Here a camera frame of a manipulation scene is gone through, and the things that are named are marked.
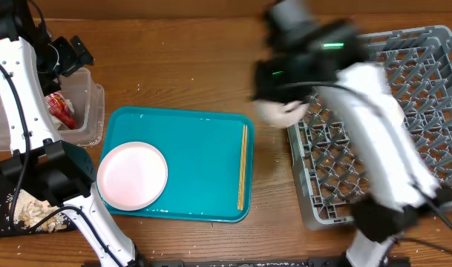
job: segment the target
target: blue tray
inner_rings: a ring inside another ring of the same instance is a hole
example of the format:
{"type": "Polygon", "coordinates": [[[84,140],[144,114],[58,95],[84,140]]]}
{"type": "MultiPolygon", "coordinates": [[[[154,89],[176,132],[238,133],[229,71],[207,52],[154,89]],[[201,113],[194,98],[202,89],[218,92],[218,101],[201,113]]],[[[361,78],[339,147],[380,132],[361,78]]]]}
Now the blue tray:
{"type": "Polygon", "coordinates": [[[123,107],[108,123],[102,159],[116,146],[146,142],[168,164],[168,182],[161,196],[138,211],[112,214],[235,223],[250,208],[254,125],[239,114],[123,107]],[[248,127],[243,210],[238,210],[243,126],[248,127]]]}

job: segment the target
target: pair of chopsticks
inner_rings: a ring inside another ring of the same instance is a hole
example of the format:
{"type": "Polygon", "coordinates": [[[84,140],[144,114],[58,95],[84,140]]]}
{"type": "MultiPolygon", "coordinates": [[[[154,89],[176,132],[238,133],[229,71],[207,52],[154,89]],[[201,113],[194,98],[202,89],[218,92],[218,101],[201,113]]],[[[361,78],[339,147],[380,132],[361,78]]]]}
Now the pair of chopsticks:
{"type": "Polygon", "coordinates": [[[239,197],[238,210],[243,210],[243,198],[245,194],[246,183],[246,158],[247,158],[247,126],[242,128],[242,150],[240,152],[240,179],[239,179],[239,197]]]}

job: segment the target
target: green light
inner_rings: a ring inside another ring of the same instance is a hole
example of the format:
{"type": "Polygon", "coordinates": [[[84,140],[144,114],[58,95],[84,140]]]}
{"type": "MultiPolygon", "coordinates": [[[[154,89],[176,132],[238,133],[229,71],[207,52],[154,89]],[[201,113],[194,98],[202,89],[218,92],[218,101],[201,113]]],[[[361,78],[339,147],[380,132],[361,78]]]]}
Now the green light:
{"type": "Polygon", "coordinates": [[[344,43],[329,43],[329,44],[321,45],[322,48],[327,48],[327,49],[339,49],[339,48],[342,48],[343,46],[344,46],[344,43]]]}
{"type": "Polygon", "coordinates": [[[272,73],[273,76],[280,76],[282,75],[284,72],[283,71],[275,71],[274,73],[272,73]]]}

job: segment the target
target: pink plate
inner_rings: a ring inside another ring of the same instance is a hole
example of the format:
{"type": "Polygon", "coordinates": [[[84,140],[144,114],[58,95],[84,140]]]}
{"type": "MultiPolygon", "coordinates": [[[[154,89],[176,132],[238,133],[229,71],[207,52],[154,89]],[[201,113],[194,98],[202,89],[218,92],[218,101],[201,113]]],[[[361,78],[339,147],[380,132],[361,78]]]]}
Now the pink plate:
{"type": "Polygon", "coordinates": [[[128,142],[110,151],[100,163],[97,188],[112,207],[135,211],[153,203],[168,180],[163,155],[144,142],[128,142]]]}

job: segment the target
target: brown wood surface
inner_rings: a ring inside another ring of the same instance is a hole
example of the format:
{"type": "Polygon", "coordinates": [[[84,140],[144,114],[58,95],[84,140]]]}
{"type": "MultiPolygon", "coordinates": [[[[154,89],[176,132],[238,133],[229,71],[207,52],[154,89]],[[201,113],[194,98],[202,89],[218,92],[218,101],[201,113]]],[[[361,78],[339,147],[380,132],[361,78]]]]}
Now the brown wood surface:
{"type": "MultiPolygon", "coordinates": [[[[452,13],[357,15],[355,19],[367,33],[435,24],[452,29],[452,13]]],[[[125,20],[50,22],[49,26],[57,35],[78,34],[95,56],[96,66],[90,70],[105,89],[106,125],[112,112],[125,105],[243,113],[255,123],[252,204],[242,222],[114,217],[148,259],[306,259],[340,254],[351,242],[351,228],[310,231],[304,226],[286,133],[265,126],[253,113],[252,63],[267,55],[259,21],[125,20]]],[[[88,148],[96,165],[101,150],[102,143],[88,148]]],[[[0,153],[0,160],[8,156],[0,153]]],[[[432,217],[407,235],[452,247],[452,233],[432,217]]],[[[452,266],[452,257],[412,243],[395,248],[393,254],[410,256],[415,266],[452,266]]],[[[0,266],[79,266],[85,260],[96,256],[77,231],[0,239],[0,266]]]]}
{"type": "MultiPolygon", "coordinates": [[[[256,16],[275,0],[37,0],[52,19],[256,16]]],[[[452,0],[306,0],[314,14],[452,12],[452,0]]]]}

